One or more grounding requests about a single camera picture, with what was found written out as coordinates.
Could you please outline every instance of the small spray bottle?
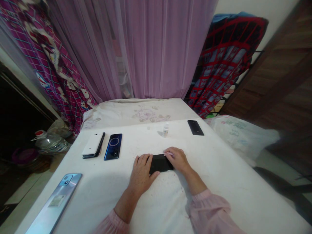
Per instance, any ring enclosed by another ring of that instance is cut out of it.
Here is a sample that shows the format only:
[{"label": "small spray bottle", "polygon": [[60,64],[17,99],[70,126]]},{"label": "small spray bottle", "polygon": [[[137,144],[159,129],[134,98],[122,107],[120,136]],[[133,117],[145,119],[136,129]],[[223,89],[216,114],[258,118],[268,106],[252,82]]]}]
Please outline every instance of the small spray bottle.
[{"label": "small spray bottle", "polygon": [[166,122],[166,125],[163,127],[163,131],[162,131],[162,136],[163,137],[167,137],[167,135],[168,135],[168,130],[169,130],[169,123],[168,122]]}]

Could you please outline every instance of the light blue smartphone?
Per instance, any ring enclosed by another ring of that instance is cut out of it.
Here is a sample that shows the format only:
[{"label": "light blue smartphone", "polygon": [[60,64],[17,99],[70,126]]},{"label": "light blue smartphone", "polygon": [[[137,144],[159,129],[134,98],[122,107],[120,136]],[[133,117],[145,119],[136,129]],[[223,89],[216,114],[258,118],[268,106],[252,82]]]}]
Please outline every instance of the light blue smartphone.
[{"label": "light blue smartphone", "polygon": [[26,234],[50,234],[74,193],[82,174],[66,174],[45,203]]}]

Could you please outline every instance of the white sheet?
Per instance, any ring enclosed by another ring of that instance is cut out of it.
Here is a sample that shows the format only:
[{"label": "white sheet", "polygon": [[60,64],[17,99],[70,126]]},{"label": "white sheet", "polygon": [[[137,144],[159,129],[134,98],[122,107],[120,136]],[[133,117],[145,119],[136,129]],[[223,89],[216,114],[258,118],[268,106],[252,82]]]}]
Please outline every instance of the white sheet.
[{"label": "white sheet", "polygon": [[97,129],[142,123],[199,118],[180,98],[116,99],[100,103],[84,113],[81,129]]},{"label": "white sheet", "polygon": [[[83,130],[16,233],[25,233],[66,173],[83,177],[54,233],[89,233],[115,206],[127,187],[136,155],[159,154],[169,146],[182,148],[191,166],[215,194],[232,207],[231,217],[247,233],[306,234],[311,226],[246,164],[201,119],[205,136],[192,135],[186,120],[171,121],[167,138],[158,134],[163,123]],[[91,134],[106,132],[103,151],[93,159],[81,152]],[[104,161],[111,134],[122,133],[120,157]],[[188,217],[190,192],[176,171],[164,172],[143,194],[135,209],[130,233],[193,233]]]}]

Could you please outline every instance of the pink sleeve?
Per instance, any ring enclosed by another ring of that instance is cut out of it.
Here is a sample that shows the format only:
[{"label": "pink sleeve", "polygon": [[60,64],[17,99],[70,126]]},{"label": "pink sleeve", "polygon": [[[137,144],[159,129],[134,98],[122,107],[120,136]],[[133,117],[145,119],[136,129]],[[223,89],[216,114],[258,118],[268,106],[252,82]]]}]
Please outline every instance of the pink sleeve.
[{"label": "pink sleeve", "polygon": [[231,219],[230,204],[207,189],[195,196],[190,205],[190,218],[196,233],[245,234]]},{"label": "pink sleeve", "polygon": [[98,225],[93,234],[126,234],[129,231],[129,224],[125,223],[118,217],[114,209],[109,215]]}]

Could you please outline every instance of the white smartphone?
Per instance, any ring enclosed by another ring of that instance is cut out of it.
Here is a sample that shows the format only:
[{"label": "white smartphone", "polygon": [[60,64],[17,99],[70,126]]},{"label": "white smartphone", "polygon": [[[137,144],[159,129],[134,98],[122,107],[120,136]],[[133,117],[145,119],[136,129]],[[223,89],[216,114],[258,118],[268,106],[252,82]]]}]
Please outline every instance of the white smartphone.
[{"label": "white smartphone", "polygon": [[84,150],[82,151],[82,155],[96,154],[103,134],[105,133],[98,132],[91,135]]}]

